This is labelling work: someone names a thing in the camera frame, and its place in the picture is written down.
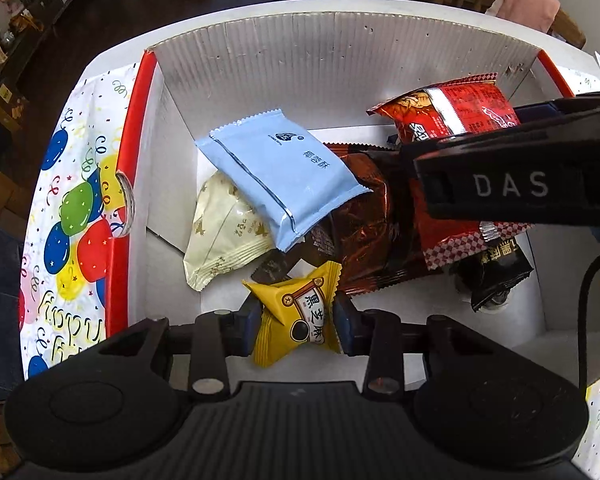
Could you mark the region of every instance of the yellow snack package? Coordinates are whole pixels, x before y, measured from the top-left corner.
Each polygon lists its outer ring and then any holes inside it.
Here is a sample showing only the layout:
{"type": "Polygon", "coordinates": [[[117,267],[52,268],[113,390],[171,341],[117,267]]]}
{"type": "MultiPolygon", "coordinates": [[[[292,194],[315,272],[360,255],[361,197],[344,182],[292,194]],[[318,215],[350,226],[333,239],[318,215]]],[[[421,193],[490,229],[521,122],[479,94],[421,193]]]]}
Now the yellow snack package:
{"type": "Polygon", "coordinates": [[[342,266],[326,262],[305,278],[274,285],[244,282],[264,305],[253,360],[266,367],[304,342],[342,352],[331,307],[342,266]]]}

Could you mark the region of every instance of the green balloon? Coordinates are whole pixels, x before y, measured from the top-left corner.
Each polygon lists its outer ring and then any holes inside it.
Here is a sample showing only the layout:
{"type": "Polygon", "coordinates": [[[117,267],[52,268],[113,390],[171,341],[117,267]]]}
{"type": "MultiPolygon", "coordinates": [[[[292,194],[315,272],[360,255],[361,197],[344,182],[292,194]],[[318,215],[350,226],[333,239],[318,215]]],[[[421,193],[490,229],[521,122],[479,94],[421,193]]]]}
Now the green balloon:
{"type": "Polygon", "coordinates": [[[62,199],[60,225],[67,236],[77,235],[85,227],[93,207],[91,184],[83,182],[74,187],[62,199]]]}

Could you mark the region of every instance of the floor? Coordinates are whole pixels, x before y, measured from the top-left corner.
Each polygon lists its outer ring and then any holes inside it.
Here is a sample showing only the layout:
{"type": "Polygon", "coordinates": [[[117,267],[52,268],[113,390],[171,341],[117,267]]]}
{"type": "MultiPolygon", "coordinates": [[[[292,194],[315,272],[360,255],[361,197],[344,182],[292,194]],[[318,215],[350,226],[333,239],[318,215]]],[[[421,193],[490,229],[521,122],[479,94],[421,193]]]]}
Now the floor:
{"type": "Polygon", "coordinates": [[[67,96],[99,53],[139,34],[216,10],[273,0],[74,0],[34,54],[18,87],[32,107],[3,170],[33,192],[46,145],[67,96]]]}

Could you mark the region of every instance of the printed logo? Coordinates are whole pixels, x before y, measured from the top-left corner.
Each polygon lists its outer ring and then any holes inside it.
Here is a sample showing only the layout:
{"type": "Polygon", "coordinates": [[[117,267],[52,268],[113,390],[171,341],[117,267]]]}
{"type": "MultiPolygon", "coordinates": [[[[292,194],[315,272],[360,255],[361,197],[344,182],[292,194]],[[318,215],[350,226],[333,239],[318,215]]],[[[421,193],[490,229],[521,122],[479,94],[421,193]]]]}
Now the printed logo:
{"type": "Polygon", "coordinates": [[[278,140],[291,140],[294,137],[298,137],[298,140],[303,140],[303,136],[296,136],[296,134],[276,134],[276,139],[278,140]]]}
{"type": "Polygon", "coordinates": [[[322,160],[314,152],[304,152],[303,155],[308,158],[312,163],[317,164],[318,168],[328,168],[331,163],[322,160]]]}
{"type": "Polygon", "coordinates": [[[413,140],[427,140],[429,135],[422,124],[409,123],[409,128],[413,132],[413,140]]]}
{"type": "Polygon", "coordinates": [[[314,278],[300,290],[282,297],[282,304],[294,306],[301,318],[294,322],[290,331],[291,339],[296,342],[309,340],[312,343],[324,343],[322,329],[326,302],[321,289],[323,285],[324,278],[314,278]]]}
{"type": "Polygon", "coordinates": [[[497,174],[486,175],[474,173],[475,193],[480,197],[491,196],[491,184],[493,181],[493,189],[496,195],[500,193],[500,182],[502,182],[502,196],[504,198],[507,198],[509,195],[511,197],[516,196],[517,198],[522,198],[524,195],[526,198],[531,198],[528,196],[529,194],[535,198],[544,198],[549,194],[549,187],[545,182],[546,173],[544,171],[532,171],[529,173],[529,184],[524,179],[520,180],[520,176],[517,176],[516,179],[518,183],[516,183],[510,173],[505,173],[503,179],[500,179],[500,176],[497,174]]]}
{"type": "Polygon", "coordinates": [[[482,107],[482,111],[484,112],[485,115],[487,115],[488,118],[496,121],[498,123],[498,126],[501,128],[506,128],[507,126],[515,126],[516,123],[513,123],[511,121],[505,121],[502,117],[500,117],[496,112],[494,112],[493,110],[489,110],[486,107],[482,107]]]}

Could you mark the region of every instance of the black snack package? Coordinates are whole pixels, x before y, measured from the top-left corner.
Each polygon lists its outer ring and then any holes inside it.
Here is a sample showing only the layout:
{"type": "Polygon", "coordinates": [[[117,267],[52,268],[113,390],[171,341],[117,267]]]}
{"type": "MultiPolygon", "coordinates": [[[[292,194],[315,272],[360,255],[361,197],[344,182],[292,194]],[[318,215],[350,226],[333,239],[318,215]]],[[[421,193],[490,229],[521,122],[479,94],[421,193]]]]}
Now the black snack package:
{"type": "Polygon", "coordinates": [[[477,312],[490,300],[506,297],[534,268],[515,238],[457,262],[452,268],[471,292],[471,308],[477,312]]]}
{"type": "Polygon", "coordinates": [[[270,250],[264,261],[251,274],[251,279],[263,285],[285,282],[291,279],[287,273],[299,260],[320,267],[328,260],[336,261],[334,256],[335,248],[328,233],[328,220],[322,221],[304,235],[304,241],[295,244],[288,252],[283,253],[279,249],[270,250]]]}

